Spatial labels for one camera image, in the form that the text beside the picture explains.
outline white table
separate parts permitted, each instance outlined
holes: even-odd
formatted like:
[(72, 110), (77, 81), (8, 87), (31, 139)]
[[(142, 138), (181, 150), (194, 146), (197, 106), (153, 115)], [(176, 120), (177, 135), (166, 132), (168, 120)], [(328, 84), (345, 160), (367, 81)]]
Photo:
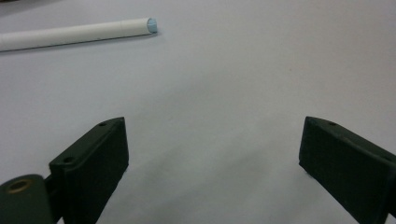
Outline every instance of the white table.
[(298, 165), (304, 118), (396, 153), (395, 11), (389, 0), (0, 4), (0, 33), (159, 23), (157, 35), (0, 52), (0, 182), (49, 175), (93, 125), (124, 116), (131, 165), (98, 223), (356, 223)]

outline white tabletop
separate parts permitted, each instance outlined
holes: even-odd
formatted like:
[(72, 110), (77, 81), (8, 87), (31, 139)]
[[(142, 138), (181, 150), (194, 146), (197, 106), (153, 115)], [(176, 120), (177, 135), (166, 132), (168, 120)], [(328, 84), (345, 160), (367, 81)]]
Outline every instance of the white tabletop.
[(0, 52), (0, 182), (49, 175), (124, 116), (131, 164), (98, 223), (356, 223), (298, 165), (304, 118), (396, 153), (395, 12), (390, 0), (2, 3), (0, 33), (146, 17), (159, 33)]

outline black object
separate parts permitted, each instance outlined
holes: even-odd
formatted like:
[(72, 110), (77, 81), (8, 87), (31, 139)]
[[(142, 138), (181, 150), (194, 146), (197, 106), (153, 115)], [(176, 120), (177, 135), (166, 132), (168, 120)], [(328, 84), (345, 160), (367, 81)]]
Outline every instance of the black object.
[(396, 156), (325, 119), (307, 117), (300, 165), (359, 223), (396, 215)]
[(51, 175), (24, 175), (0, 186), (0, 223), (96, 223), (128, 167), (123, 118), (93, 127), (50, 164)]

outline black plastic part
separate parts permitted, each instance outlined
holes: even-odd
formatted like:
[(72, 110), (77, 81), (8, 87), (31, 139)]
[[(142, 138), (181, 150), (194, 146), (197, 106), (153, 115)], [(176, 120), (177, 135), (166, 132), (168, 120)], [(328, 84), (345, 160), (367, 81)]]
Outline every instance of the black plastic part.
[(325, 119), (307, 117), (300, 165), (359, 223), (395, 214), (396, 157)]
[(128, 167), (128, 144), (123, 118), (102, 122), (84, 134), (50, 164), (60, 187), (64, 222), (96, 223)]
[(53, 223), (43, 177), (23, 175), (0, 186), (0, 223)]

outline white tube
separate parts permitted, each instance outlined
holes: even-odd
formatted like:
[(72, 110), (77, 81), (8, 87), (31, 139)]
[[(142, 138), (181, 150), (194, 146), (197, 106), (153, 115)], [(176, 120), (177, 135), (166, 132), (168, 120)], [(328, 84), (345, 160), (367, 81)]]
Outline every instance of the white tube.
[(146, 18), (48, 30), (17, 32), (0, 35), (0, 51), (40, 48), (134, 35), (150, 35), (156, 33), (156, 31), (156, 21)]

